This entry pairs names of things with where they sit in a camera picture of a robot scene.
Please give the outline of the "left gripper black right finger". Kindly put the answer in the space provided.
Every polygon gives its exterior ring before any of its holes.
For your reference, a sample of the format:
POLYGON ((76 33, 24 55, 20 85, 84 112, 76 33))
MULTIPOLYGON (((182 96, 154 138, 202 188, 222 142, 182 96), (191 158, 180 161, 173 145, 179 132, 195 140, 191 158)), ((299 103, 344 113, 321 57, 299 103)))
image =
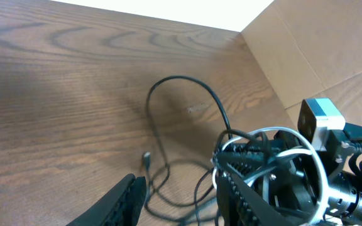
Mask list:
POLYGON ((214 169, 219 172, 217 205, 225 225, 297 225, 296 219, 280 213, 238 174, 227 173, 219 165, 214 169))

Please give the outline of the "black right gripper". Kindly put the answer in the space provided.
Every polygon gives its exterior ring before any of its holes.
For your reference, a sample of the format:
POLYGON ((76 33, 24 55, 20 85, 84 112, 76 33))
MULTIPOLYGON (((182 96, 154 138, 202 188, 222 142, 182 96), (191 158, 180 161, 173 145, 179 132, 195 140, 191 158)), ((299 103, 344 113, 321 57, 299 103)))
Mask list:
MULTIPOLYGON (((266 163, 274 155, 283 152, 290 161, 273 170, 278 178, 271 181, 270 187, 262 189, 262 192, 267 192, 267 199, 285 216, 310 220, 316 213, 319 197, 318 164, 313 162, 311 153, 297 134, 297 131, 279 130, 274 140, 266 144, 261 141, 224 143, 214 151, 214 163, 266 163)), ((341 179, 337 175, 339 164, 333 160, 336 149, 326 148, 326 151, 318 151, 317 154, 329 184, 326 192, 328 203, 319 212, 317 219, 322 220, 324 215, 338 217, 341 213, 341 179)))

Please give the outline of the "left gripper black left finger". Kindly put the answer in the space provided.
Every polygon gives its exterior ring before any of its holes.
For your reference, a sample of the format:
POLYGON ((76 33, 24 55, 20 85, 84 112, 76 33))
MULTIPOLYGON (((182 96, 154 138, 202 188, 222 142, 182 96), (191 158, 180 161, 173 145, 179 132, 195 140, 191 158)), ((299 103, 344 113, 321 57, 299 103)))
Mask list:
POLYGON ((145 177, 130 173, 68 226, 135 226, 145 198, 145 177))

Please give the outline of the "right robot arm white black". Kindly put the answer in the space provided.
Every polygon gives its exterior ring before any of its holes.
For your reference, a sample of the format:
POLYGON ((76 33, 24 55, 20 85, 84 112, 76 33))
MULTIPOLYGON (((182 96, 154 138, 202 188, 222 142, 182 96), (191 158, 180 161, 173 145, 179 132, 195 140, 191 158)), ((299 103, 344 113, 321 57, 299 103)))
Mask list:
POLYGON ((245 133, 229 130, 214 150, 214 186, 226 225, 362 225, 362 126, 245 133))

